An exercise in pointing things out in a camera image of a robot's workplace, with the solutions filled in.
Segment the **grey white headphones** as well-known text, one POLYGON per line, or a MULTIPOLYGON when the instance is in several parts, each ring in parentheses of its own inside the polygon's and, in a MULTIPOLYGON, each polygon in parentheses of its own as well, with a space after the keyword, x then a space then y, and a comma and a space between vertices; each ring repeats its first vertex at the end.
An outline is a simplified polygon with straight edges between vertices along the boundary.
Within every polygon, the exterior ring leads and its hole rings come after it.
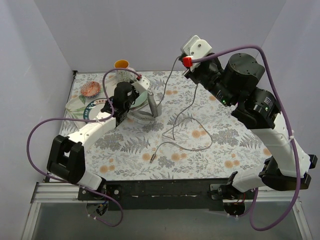
POLYGON ((149 111, 145 110, 130 110, 127 114, 127 117, 134 122, 141 125, 150 125, 153 124, 156 118, 162 115, 162 105, 160 103, 159 98, 151 91, 147 92, 147 105, 149 107, 149 111))

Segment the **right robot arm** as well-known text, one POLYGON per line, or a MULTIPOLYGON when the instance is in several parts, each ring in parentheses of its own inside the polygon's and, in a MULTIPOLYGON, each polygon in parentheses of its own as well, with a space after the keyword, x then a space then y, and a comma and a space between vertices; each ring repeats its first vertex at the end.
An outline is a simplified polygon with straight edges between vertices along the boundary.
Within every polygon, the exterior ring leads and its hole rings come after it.
POLYGON ((293 139, 288 133, 284 110, 271 92, 257 87, 265 68, 246 53, 233 54, 225 68, 217 58, 199 65, 191 60, 187 56, 182 58, 188 69, 184 76, 202 85, 225 107, 235 106, 231 115, 255 134, 271 153, 262 165, 233 172, 227 183, 215 187, 213 193, 224 199, 237 199, 259 187, 293 191, 298 177, 293 139))

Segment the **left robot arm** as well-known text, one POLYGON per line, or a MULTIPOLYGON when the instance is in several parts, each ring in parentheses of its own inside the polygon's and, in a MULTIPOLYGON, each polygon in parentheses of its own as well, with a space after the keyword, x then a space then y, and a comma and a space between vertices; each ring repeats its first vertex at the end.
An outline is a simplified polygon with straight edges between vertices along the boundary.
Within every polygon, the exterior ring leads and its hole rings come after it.
POLYGON ((95 200, 103 199, 107 193, 103 179, 86 169, 85 152, 123 122, 131 105, 149 86, 150 83, 142 79, 133 83, 119 82, 111 99, 106 100, 94 119, 87 120, 85 126, 68 136, 54 138, 47 170, 71 184, 88 188, 95 200))

